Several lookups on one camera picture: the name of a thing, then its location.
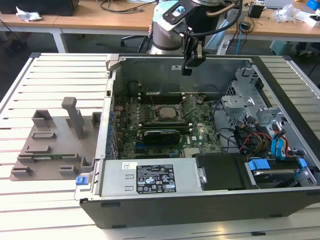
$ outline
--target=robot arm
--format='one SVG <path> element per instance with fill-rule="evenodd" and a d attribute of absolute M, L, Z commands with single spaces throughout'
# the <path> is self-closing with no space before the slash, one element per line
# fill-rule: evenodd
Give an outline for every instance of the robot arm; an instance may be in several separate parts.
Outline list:
<path fill-rule="evenodd" d="M 224 0 L 179 0 L 157 21 L 163 35 L 179 35 L 182 38 L 181 48 L 184 56 L 182 75 L 190 76 L 192 70 L 188 67 L 198 67 L 206 60 L 203 51 L 206 36 L 230 28 L 239 19 L 243 0 L 228 2 L 226 5 Z M 239 11 L 235 19 L 228 25 L 216 29 L 220 15 L 237 5 Z"/>

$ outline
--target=black plastic cover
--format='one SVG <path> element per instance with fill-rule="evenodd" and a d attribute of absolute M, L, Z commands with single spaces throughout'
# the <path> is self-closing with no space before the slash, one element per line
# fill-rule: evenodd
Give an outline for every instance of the black plastic cover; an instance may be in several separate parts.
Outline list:
<path fill-rule="evenodd" d="M 247 159 L 239 153 L 206 153 L 195 156 L 198 168 L 203 168 L 207 183 L 204 191 L 255 189 L 245 166 Z"/>

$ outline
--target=floor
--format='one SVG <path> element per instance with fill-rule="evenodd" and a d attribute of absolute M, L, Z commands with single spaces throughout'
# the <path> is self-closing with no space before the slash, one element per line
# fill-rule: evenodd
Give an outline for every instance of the floor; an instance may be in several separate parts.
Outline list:
<path fill-rule="evenodd" d="M 32 33 L 22 36 L 26 39 L 27 48 L 14 53 L 8 50 L 8 42 L 0 42 L 0 99 L 4 97 L 9 87 L 19 74 L 27 61 L 30 53 L 57 53 L 54 39 L 49 33 Z M 92 35 L 92 34 L 66 34 L 66 44 L 70 53 L 137 53 L 142 38 L 126 41 L 125 46 L 120 46 L 120 35 Z M 247 40 L 243 46 L 242 55 L 272 55 L 269 50 L 271 41 Z M 236 53 L 237 44 L 231 46 L 227 54 Z M 290 56 L 299 67 L 308 75 L 319 57 L 297 57 L 295 48 L 292 48 Z M 312 72 L 310 78 L 316 84 L 320 84 L 320 65 Z"/>

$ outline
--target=metal bracket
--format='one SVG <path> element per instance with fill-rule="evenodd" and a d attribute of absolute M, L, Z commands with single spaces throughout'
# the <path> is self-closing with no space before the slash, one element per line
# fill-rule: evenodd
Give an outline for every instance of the metal bracket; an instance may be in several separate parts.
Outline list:
<path fill-rule="evenodd" d="M 108 54 L 108 56 L 106 56 L 105 66 L 106 70 L 109 71 L 109 74 L 110 71 L 119 68 L 120 64 L 121 61 L 119 61 L 119 54 Z"/>

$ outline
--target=electronic device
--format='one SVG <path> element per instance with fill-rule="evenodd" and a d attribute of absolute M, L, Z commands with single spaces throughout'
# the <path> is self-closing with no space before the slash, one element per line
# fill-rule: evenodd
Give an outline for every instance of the electronic device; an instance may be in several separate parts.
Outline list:
<path fill-rule="evenodd" d="M 267 9 L 282 9 L 285 5 L 294 4 L 294 0 L 264 0 Z"/>
<path fill-rule="evenodd" d="M 248 15 L 251 18 L 260 18 L 262 11 L 264 10 L 265 6 L 261 4 L 251 4 L 248 10 Z"/>
<path fill-rule="evenodd" d="M 182 59 L 108 55 L 94 169 L 74 195 L 97 227 L 285 217 L 319 203 L 320 141 L 260 57 L 207 55 L 191 76 Z"/>
<path fill-rule="evenodd" d="M 0 0 L 2 14 L 15 14 L 16 7 L 25 12 L 72 16 L 79 0 Z"/>

